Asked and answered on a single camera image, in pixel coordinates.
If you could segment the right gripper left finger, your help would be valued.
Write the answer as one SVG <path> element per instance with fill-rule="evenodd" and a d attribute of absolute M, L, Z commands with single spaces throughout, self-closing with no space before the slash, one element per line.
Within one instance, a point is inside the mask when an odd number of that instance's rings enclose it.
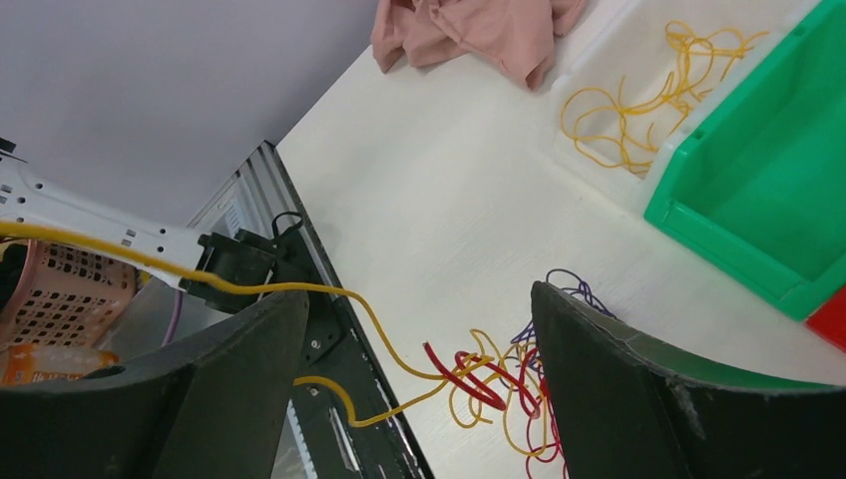
<path fill-rule="evenodd" d="M 308 316 L 302 291 L 76 380 L 1 391 L 5 478 L 267 478 Z"/>

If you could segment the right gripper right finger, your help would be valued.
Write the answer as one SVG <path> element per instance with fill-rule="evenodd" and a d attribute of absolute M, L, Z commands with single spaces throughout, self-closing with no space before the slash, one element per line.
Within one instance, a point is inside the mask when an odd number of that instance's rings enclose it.
<path fill-rule="evenodd" d="M 574 478 L 841 478 L 845 390 L 723 364 L 552 285 L 532 321 Z"/>

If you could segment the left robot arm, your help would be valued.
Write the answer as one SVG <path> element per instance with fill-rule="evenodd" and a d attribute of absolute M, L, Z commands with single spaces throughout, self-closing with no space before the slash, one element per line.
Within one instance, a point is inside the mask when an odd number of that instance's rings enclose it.
<path fill-rule="evenodd" d="M 303 282 L 296 221 L 265 238 L 246 230 L 228 237 L 169 226 L 90 201 L 32 173 L 1 143 L 1 233 L 74 246 L 126 262 L 205 305 L 235 313 L 278 282 Z"/>

